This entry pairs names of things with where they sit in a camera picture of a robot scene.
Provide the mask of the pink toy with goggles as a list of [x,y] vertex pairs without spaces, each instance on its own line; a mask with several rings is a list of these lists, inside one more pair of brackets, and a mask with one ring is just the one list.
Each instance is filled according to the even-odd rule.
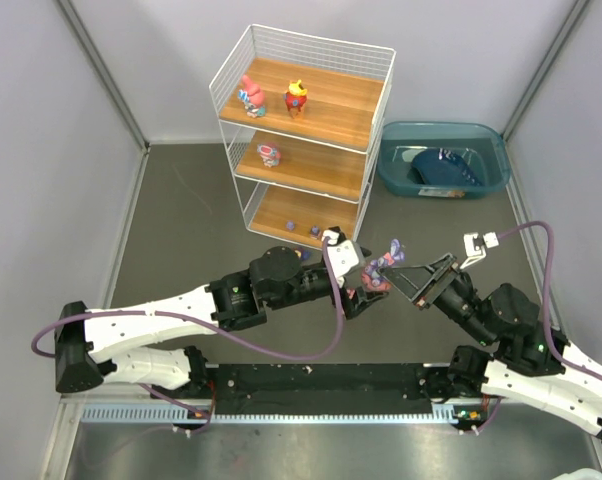
[[281,160],[281,152],[277,146],[269,143],[261,143],[257,145],[257,154],[261,158],[263,164],[268,168],[273,168],[279,165]]

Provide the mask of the yellow bear ice cream cone toy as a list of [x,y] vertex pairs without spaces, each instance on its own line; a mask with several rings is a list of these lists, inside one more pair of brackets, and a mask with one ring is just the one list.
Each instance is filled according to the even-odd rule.
[[284,93],[284,102],[287,112],[292,118],[296,118],[303,113],[307,95],[308,90],[303,86],[301,79],[289,83]]

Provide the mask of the pink rabbit toy blue bow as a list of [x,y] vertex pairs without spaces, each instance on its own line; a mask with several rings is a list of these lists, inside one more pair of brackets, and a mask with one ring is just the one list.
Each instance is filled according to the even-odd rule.
[[241,78],[237,98],[242,102],[248,117],[260,118],[266,114],[265,93],[248,75]]

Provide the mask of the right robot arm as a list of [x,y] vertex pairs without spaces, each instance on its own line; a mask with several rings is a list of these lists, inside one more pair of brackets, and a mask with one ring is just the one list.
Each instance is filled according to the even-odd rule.
[[476,341],[454,352],[448,376],[455,387],[524,403],[602,442],[602,365],[562,331],[546,328],[522,291],[503,283],[479,297],[451,254],[381,274],[416,307],[439,309]]

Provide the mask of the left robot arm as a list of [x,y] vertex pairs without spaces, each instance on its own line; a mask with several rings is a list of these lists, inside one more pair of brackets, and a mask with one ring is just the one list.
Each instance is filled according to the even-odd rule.
[[275,352],[236,334],[264,324],[270,310],[329,298],[337,313],[335,336],[326,348],[332,351],[346,321],[387,295],[346,284],[346,275],[363,267],[368,254],[345,240],[328,244],[321,261],[306,265],[293,249],[273,247],[245,270],[170,298],[102,310],[69,303],[54,329],[55,389],[78,393],[106,383],[200,388],[207,374],[196,348],[157,347],[196,335],[218,334],[279,360],[314,361],[314,354]]

